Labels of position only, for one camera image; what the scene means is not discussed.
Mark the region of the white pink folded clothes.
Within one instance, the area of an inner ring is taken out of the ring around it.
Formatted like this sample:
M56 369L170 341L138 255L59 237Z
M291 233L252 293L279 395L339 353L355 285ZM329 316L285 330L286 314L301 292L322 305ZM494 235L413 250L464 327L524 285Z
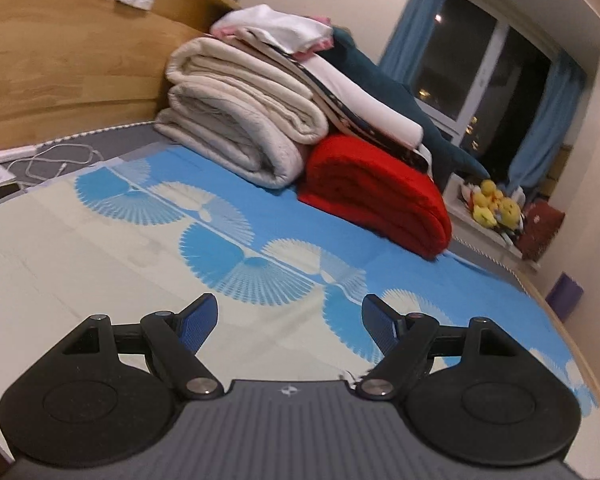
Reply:
M227 13L210 28L216 38L237 37L243 32L288 55L329 50L334 45L329 20L278 12L266 4Z

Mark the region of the purple box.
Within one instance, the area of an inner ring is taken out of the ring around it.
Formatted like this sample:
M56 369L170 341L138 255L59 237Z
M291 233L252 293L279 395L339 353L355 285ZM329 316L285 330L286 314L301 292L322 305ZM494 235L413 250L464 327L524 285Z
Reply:
M557 317L564 322L577 307L583 288L568 274L562 273L546 296L546 302Z

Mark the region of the blue white patterned bedsheet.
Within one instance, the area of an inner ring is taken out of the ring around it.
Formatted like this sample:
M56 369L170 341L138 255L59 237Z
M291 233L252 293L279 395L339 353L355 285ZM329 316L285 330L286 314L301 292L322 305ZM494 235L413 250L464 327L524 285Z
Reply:
M220 322L201 356L222 380L361 375L380 353L374 294L444 325L500 324L576 395L570 462L600 442L600 402L545 311L517 281L458 250L420 258L268 192L185 148L118 160L0 204L0 396L87 315L134 323L204 292Z

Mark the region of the yellow plush toys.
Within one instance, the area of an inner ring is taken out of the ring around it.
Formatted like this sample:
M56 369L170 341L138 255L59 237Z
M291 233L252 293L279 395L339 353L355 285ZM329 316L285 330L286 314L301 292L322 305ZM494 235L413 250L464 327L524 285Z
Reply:
M507 235L522 232L524 214L519 204L492 180L483 180L480 184L464 181L460 185L460 199L479 226Z

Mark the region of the dark red bag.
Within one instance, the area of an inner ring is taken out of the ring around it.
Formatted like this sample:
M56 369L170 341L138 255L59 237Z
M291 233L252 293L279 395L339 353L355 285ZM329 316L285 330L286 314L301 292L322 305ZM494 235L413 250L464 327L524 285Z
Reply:
M535 200L524 210L524 229L516 247L524 260L538 262L565 220L566 214L547 200Z

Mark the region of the red folded blanket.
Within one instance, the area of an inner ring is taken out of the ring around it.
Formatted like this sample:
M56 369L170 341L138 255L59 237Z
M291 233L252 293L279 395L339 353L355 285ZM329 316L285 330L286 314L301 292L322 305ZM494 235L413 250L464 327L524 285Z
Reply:
M452 223L426 174L380 148L331 134L312 150L298 200L432 260L448 249Z

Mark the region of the dark teal shark plush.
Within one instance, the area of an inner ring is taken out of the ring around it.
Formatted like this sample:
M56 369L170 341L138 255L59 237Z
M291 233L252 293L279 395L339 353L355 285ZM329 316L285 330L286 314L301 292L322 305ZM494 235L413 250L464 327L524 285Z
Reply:
M445 140L441 131L418 106L405 84L383 73L370 58L358 50L347 29L334 27L332 38L334 38L334 45L328 50L321 51L319 56L373 98L422 127L424 132L422 143L432 155L432 177L441 192L445 190L451 174L467 174L480 180L490 179L490 174L478 160Z

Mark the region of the grey mattress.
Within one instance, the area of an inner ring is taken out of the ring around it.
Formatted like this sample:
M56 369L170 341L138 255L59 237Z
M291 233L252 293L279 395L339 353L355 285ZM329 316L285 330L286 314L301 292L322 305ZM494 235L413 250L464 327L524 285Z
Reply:
M135 155L153 153L170 144L152 122L138 122L47 141L40 144L33 155L3 162L2 166L19 184L30 188L110 159L131 160Z

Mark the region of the window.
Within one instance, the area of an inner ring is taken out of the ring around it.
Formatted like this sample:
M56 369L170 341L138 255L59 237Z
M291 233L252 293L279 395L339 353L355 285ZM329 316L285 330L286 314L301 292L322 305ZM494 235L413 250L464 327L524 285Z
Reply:
M444 0L412 88L443 139L504 182L552 60L470 0Z

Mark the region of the cream folded quilt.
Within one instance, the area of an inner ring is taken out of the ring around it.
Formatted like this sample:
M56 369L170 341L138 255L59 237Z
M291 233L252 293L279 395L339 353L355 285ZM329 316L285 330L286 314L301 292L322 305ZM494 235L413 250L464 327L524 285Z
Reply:
M201 36L166 64L169 106L158 133L261 188L286 188L302 174L329 122L298 79L227 42Z

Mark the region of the blue curtain right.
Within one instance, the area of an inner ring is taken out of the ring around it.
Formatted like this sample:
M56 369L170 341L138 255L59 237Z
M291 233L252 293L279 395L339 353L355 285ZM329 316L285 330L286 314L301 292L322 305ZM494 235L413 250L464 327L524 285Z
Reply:
M552 166L570 128L586 83L586 73L566 52L550 66L541 102L509 165L506 193L535 188Z

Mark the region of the blue curtain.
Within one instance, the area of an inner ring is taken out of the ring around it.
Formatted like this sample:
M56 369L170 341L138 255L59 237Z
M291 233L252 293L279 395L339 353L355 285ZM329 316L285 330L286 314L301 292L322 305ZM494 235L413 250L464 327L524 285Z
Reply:
M408 0L396 23L379 67L392 79L413 82L427 44L437 26L436 16L445 0Z
M570 128L586 83L586 73L566 52L550 66L541 102L509 165L506 193L535 188L552 166Z

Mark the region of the wooden headboard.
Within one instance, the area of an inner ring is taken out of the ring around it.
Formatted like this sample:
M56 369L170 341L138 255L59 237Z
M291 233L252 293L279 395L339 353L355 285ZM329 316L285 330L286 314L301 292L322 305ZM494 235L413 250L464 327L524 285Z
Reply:
M236 6L0 0L0 150L154 118L170 54Z

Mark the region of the blue curtain left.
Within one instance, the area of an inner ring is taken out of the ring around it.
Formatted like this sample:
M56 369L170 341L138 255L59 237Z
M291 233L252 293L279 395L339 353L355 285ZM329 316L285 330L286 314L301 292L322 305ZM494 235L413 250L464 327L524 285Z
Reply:
M379 67L392 79L413 82L427 44L437 26L436 16L445 0L408 0L396 23Z

